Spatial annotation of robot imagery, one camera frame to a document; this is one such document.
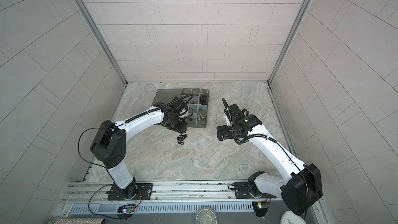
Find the clear green organizer box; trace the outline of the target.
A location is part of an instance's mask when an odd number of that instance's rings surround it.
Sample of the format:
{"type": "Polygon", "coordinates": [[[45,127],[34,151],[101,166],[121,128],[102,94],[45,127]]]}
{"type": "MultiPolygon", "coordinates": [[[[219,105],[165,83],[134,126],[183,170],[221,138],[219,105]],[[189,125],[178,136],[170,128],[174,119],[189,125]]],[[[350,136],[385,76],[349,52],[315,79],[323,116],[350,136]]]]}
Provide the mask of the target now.
{"type": "Polygon", "coordinates": [[[183,89],[158,89],[155,97],[152,101],[153,106],[157,103],[162,102],[164,104],[169,103],[177,98],[183,97],[185,95],[192,94],[193,97],[187,97],[183,99],[184,105],[180,105],[182,110],[179,115],[180,118],[187,122],[187,126],[190,128],[202,128],[205,129],[207,125],[207,112],[208,105],[200,105],[200,95],[209,95],[208,89],[200,88],[183,88],[183,89]],[[202,114],[205,119],[201,122],[197,121],[198,114],[202,114]]]}

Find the black bolt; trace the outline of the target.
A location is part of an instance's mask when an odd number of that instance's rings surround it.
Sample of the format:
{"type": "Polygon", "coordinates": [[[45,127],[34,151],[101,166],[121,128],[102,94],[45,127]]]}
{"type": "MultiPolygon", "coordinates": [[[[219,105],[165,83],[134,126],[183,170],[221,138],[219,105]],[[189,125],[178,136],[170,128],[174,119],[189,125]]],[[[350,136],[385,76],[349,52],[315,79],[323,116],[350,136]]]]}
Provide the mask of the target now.
{"type": "Polygon", "coordinates": [[[200,105],[208,105],[209,95],[202,94],[200,95],[199,104],[200,105]]]}

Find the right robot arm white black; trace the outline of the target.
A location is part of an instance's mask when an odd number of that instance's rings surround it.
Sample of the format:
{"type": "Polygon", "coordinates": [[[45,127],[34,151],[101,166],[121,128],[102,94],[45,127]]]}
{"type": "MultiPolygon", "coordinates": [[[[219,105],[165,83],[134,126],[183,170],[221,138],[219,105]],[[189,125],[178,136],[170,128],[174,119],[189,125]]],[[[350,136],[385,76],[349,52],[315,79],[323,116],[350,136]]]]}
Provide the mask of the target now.
{"type": "Polygon", "coordinates": [[[284,148],[258,117],[237,104],[222,102],[227,123],[217,127],[218,140],[233,140],[237,145],[253,143],[281,175],[273,177],[258,171],[247,179],[245,188],[238,185],[229,187],[235,191],[245,190],[254,198],[280,198],[294,214],[306,213],[323,196],[320,170],[314,164],[306,165],[284,148]]]}

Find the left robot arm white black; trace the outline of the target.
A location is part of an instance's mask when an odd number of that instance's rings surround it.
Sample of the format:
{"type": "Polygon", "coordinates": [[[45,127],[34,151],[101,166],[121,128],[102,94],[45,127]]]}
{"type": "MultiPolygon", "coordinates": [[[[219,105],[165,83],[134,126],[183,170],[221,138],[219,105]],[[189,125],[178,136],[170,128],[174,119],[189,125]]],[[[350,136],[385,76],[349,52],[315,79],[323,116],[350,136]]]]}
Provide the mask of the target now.
{"type": "Polygon", "coordinates": [[[104,121],[91,144],[90,151],[113,180],[108,200],[131,200],[138,196],[136,180],[125,164],[126,142],[136,134],[153,125],[161,125],[186,137],[188,102],[194,97],[189,94],[175,97],[171,102],[158,102],[146,111],[126,120],[112,122],[104,121]]]}

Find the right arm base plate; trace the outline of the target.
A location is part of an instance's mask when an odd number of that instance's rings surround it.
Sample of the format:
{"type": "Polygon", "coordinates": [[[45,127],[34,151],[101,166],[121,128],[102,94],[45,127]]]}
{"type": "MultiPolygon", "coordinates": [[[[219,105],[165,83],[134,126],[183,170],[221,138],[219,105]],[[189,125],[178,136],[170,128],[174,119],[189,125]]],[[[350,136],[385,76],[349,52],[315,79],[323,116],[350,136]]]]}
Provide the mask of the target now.
{"type": "Polygon", "coordinates": [[[254,183],[243,181],[228,185],[228,189],[235,192],[236,199],[274,199],[274,195],[261,193],[254,183]]]}

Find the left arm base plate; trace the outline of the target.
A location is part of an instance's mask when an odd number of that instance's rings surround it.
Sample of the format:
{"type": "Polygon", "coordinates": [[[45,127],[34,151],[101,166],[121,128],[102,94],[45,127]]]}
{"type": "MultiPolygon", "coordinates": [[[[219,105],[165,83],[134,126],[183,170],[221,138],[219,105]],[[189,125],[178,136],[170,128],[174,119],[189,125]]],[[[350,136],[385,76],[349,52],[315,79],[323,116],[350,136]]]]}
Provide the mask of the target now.
{"type": "Polygon", "coordinates": [[[106,192],[108,201],[149,200],[152,194],[152,183],[138,183],[120,189],[116,184],[106,192]]]}

